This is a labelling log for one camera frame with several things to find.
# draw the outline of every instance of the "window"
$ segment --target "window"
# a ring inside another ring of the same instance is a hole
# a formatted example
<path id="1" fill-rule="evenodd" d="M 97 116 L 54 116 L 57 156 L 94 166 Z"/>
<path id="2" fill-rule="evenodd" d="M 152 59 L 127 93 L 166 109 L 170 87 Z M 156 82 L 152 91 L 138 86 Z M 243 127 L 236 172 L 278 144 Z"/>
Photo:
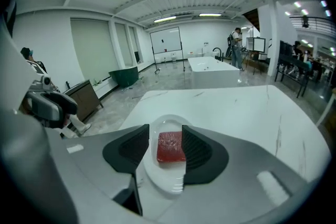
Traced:
<path id="1" fill-rule="evenodd" d="M 142 62 L 141 54 L 140 54 L 139 48 L 138 48 L 137 37 L 135 35 L 135 29 L 132 26 L 130 26 L 130 35 L 131 35 L 132 45 L 133 45 L 133 49 L 134 49 L 134 55 L 135 55 L 135 58 L 137 60 L 136 62 Z"/>
<path id="2" fill-rule="evenodd" d="M 98 20 L 71 19 L 72 39 L 85 79 L 92 84 L 109 77 L 109 72 L 118 70 L 109 24 Z"/>
<path id="3" fill-rule="evenodd" d="M 117 37 L 120 45 L 120 50 L 122 54 L 122 58 L 124 59 L 124 63 L 126 67 L 133 66 L 133 59 L 131 56 L 130 46 L 126 35 L 125 25 L 115 24 L 115 28 L 117 31 Z"/>

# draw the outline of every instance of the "white plate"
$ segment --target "white plate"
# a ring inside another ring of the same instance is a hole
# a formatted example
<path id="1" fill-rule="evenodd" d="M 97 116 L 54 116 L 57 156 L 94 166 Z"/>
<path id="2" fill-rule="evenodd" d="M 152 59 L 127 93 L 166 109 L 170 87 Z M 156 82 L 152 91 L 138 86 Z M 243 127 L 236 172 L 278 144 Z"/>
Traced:
<path id="1" fill-rule="evenodd" d="M 164 115 L 150 124 L 149 147 L 144 155 L 143 164 L 150 179 L 162 190 L 178 195 L 183 190 L 183 177 L 186 162 L 159 163 L 156 159 L 157 142 L 162 132 L 179 132 L 182 125 L 191 125 L 177 115 Z"/>

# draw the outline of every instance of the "gray floor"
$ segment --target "gray floor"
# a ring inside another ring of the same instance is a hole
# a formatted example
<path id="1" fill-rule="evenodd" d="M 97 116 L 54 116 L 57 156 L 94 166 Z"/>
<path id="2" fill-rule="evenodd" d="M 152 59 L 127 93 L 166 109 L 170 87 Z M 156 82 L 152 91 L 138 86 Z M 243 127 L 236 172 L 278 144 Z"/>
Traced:
<path id="1" fill-rule="evenodd" d="M 139 73 L 139 80 L 128 89 L 118 88 L 102 100 L 104 108 L 99 107 L 86 122 L 91 123 L 92 127 L 84 136 L 96 135 L 111 131 L 116 131 L 122 125 L 124 120 L 140 101 L 141 97 L 152 90 L 181 90 L 191 89 L 191 71 L 188 61 L 185 61 L 185 72 L 183 72 L 182 62 L 162 63 L 157 65 L 161 68 L 155 75 L 155 66 L 151 66 Z M 274 83 L 274 79 L 267 76 L 266 73 L 260 74 L 253 68 L 247 67 L 244 72 L 240 72 L 238 81 L 239 87 L 275 85 L 288 97 L 290 97 L 307 116 L 315 123 L 320 117 L 320 113 L 314 109 L 304 98 L 296 98 L 297 92 L 292 91 L 281 82 Z M 321 130 L 328 145 L 331 147 L 331 140 L 324 130 Z"/>

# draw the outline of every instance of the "ceiling light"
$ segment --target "ceiling light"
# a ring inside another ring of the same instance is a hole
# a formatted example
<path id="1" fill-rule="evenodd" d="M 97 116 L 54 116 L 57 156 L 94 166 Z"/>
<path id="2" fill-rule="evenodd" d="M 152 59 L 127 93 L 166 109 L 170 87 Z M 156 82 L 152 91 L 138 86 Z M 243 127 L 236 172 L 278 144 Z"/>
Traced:
<path id="1" fill-rule="evenodd" d="M 201 13 L 200 16 L 220 16 L 220 13 Z"/>
<path id="2" fill-rule="evenodd" d="M 176 16 L 158 19 L 158 20 L 155 20 L 154 22 L 159 23 L 159 22 L 164 22 L 165 20 L 172 20 L 172 19 L 176 19 Z"/>

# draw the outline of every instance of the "black backpack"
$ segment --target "black backpack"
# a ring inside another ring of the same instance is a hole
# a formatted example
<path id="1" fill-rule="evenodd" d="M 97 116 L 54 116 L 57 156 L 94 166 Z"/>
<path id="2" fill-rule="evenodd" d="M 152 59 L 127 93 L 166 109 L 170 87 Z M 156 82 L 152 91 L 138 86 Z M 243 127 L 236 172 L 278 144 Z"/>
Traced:
<path id="1" fill-rule="evenodd" d="M 233 32 L 227 38 L 227 44 L 229 47 L 235 44 L 235 39 L 233 38 Z"/>

